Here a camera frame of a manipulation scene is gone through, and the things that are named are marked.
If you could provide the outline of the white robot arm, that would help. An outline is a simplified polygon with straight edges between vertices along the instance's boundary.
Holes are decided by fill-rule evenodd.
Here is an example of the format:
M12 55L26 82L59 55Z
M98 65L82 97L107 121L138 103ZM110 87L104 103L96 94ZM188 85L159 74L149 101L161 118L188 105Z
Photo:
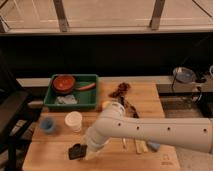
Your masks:
M87 129L86 160L95 157L110 138L151 141L213 154L213 119L131 118L124 107L110 102Z

